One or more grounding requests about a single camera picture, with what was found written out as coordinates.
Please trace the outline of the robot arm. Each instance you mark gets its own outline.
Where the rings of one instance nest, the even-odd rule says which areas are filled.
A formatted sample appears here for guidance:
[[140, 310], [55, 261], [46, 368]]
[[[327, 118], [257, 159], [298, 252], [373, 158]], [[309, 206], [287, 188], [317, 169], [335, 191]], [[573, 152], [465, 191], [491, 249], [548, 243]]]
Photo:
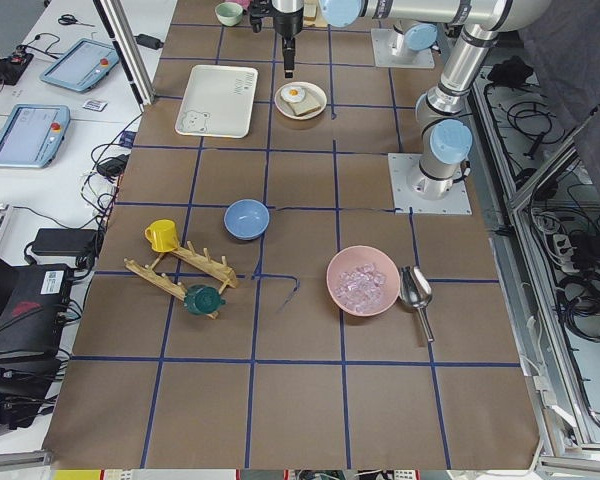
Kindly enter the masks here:
[[462, 27], [438, 84], [418, 100], [416, 120], [423, 141], [407, 185], [426, 200], [448, 194], [472, 146], [472, 134], [456, 119], [479, 69], [501, 32], [524, 28], [549, 7], [548, 1], [321, 1], [328, 24], [345, 27], [359, 17], [446, 23]]
[[[319, 10], [329, 25], [345, 27], [356, 18], [367, 15], [368, 1], [319, 1]], [[261, 27], [261, 18], [271, 17], [276, 33], [282, 39], [284, 74], [292, 78], [295, 70], [295, 37], [302, 31], [304, 1], [252, 1], [250, 22], [254, 32]], [[405, 20], [394, 24], [389, 46], [391, 54], [402, 56], [429, 49], [437, 38], [437, 27], [431, 23]]]

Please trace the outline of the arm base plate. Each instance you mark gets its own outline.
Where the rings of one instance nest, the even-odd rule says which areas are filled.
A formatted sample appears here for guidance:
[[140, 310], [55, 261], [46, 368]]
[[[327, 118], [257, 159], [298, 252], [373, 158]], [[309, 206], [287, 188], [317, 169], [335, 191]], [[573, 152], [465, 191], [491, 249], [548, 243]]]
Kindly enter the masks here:
[[394, 209], [398, 213], [471, 215], [471, 205], [464, 181], [433, 180], [420, 169], [420, 154], [390, 153], [388, 167]]
[[437, 29], [431, 24], [418, 24], [404, 32], [395, 29], [372, 29], [371, 39], [376, 67], [433, 69], [431, 47]]

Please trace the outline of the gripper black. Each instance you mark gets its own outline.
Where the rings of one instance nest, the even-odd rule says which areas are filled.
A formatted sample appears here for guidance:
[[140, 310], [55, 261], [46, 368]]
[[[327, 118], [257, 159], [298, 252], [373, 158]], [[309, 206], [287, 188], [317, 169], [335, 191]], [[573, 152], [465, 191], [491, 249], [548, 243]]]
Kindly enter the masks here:
[[[280, 36], [296, 36], [301, 32], [301, 0], [272, 0], [273, 25]], [[295, 70], [295, 38], [282, 38], [284, 75], [292, 78]]]

